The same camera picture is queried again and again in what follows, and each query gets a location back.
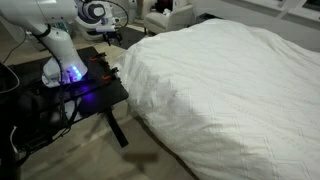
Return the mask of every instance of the white bedsheet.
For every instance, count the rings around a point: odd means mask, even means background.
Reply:
[[[320,179],[320,54],[211,20],[122,56],[130,105],[200,178]]]

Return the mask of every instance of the cable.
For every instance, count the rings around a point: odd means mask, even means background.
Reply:
[[[111,3],[111,4],[114,4],[114,5],[118,6],[119,8],[121,8],[121,9],[124,11],[124,13],[125,13],[126,16],[127,16],[127,22],[126,22],[126,24],[125,24],[124,26],[122,26],[122,27],[126,27],[126,26],[128,25],[128,23],[129,23],[129,15],[128,15],[128,12],[127,12],[122,6],[120,6],[118,3],[114,3],[114,2],[108,1],[108,0],[107,0],[106,2]]]
[[[26,32],[24,31],[24,37],[23,37],[23,40],[22,42],[20,42],[16,47],[14,47],[10,52],[9,54],[7,55],[7,57],[4,59],[4,61],[2,62],[2,64],[6,63],[6,61],[9,59],[9,57],[11,56],[11,54],[13,53],[14,50],[18,49],[27,39],[27,34]]]
[[[56,138],[52,140],[51,143],[55,142],[59,138],[62,138],[64,135],[68,134],[70,131],[71,131],[71,128],[65,128]]]
[[[60,60],[57,58],[57,56],[52,52],[52,50],[45,44],[42,42],[42,40],[35,36],[37,38],[37,40],[52,54],[53,58],[55,58],[59,69],[60,69],[60,90],[59,90],[59,101],[60,101],[60,121],[62,121],[62,123],[65,123],[65,107],[64,107],[64,90],[63,90],[63,69],[62,69],[62,65]]]
[[[3,66],[6,67],[6,68],[14,75],[14,77],[17,79],[17,85],[14,86],[13,88],[9,89],[9,90],[0,91],[0,94],[4,94],[4,93],[11,92],[11,91],[15,90],[17,87],[20,86],[20,80],[19,80],[18,76],[17,76],[10,68],[8,68],[7,66],[5,66],[4,64],[3,64]]]
[[[17,130],[17,127],[16,127],[16,126],[13,126],[13,130],[12,130],[11,133],[10,133],[10,143],[11,143],[11,146],[12,146],[13,151],[14,151],[16,154],[18,154],[18,150],[17,150],[16,146],[13,144],[13,140],[12,140],[13,134],[14,134],[14,132],[16,132],[16,130]]]

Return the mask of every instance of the bed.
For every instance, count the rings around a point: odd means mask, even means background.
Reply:
[[[115,66],[130,106],[200,179],[320,179],[319,53],[209,20]]]

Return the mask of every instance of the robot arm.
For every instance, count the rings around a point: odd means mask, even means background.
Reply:
[[[73,21],[84,17],[96,21],[96,30],[114,31],[112,7],[102,1],[80,0],[1,0],[0,16],[21,26],[53,54],[43,68],[42,81],[48,87],[77,82],[87,73],[68,33],[51,28],[50,23]]]

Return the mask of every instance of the wall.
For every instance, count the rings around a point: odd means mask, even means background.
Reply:
[[[197,16],[208,12],[227,20],[265,28],[306,49],[320,52],[319,22],[292,15],[279,19],[280,11],[241,0],[192,0],[192,3]]]

